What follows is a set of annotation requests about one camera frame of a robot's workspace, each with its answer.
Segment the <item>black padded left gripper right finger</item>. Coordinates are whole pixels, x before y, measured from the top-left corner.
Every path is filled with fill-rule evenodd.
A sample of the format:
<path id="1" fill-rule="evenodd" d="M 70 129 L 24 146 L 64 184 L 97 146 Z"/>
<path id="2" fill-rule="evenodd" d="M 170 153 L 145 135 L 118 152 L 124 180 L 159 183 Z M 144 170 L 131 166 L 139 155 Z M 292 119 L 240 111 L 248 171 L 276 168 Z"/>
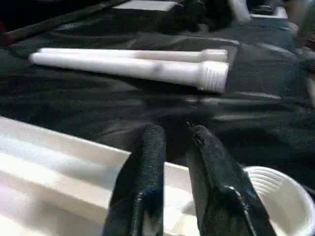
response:
<path id="1" fill-rule="evenodd" d="M 206 127 L 189 127 L 187 164 L 202 236 L 274 236 L 248 174 Z"/>

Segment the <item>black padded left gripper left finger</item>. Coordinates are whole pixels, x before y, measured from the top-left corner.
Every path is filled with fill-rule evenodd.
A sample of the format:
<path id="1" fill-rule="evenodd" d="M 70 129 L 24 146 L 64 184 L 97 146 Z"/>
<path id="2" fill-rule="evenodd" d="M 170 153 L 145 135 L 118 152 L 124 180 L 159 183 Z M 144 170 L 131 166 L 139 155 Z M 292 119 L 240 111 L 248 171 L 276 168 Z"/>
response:
<path id="1" fill-rule="evenodd" d="M 164 162 L 164 129 L 147 125 L 116 178 L 106 236 L 163 235 Z"/>

